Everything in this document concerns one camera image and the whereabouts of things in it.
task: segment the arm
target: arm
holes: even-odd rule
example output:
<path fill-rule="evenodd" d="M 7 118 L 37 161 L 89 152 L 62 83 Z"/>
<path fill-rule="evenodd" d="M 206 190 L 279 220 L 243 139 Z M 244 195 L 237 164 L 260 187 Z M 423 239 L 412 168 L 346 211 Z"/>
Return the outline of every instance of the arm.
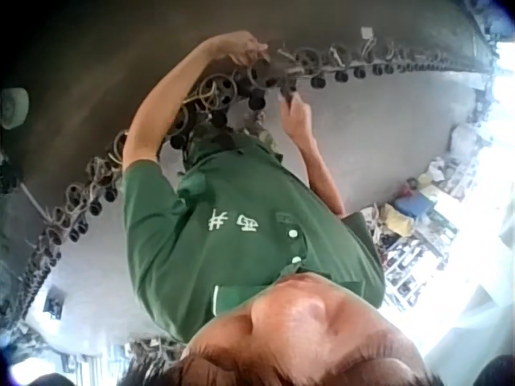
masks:
<path fill-rule="evenodd" d="M 281 102 L 281 115 L 284 131 L 303 158 L 310 189 L 343 219 L 347 215 L 344 203 L 313 137 L 310 106 L 296 93 L 290 106 L 285 101 Z"/>
<path fill-rule="evenodd" d="M 266 44 L 260 44 L 249 32 L 238 31 L 210 38 L 190 52 L 139 106 L 123 149 L 123 170 L 139 159 L 156 162 L 159 146 L 184 98 L 212 60 L 229 55 L 236 64 L 246 65 L 265 49 Z"/>

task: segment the man's right hand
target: man's right hand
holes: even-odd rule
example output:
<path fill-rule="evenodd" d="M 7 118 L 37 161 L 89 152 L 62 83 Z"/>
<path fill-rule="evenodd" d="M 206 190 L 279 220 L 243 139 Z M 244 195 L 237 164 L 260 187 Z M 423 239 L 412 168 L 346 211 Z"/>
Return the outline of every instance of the man's right hand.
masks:
<path fill-rule="evenodd" d="M 248 31 L 213 36 L 205 43 L 208 45 L 213 59 L 229 56 L 234 63 L 241 66 L 250 66 L 259 58 L 268 58 L 266 54 L 268 45 L 259 43 Z"/>
<path fill-rule="evenodd" d="M 298 92 L 293 94 L 290 105 L 281 99 L 281 118 L 284 132 L 300 150 L 316 148 L 311 106 L 302 100 Z"/>

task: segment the yellow cloth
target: yellow cloth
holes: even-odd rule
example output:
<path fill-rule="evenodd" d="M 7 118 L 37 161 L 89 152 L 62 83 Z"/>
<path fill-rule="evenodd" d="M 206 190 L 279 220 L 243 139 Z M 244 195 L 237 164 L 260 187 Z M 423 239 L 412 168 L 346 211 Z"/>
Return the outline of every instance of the yellow cloth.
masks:
<path fill-rule="evenodd" d="M 389 204 L 381 209 L 381 220 L 385 222 L 386 227 L 402 237 L 410 236 L 414 229 L 414 220 L 411 217 L 404 216 Z"/>

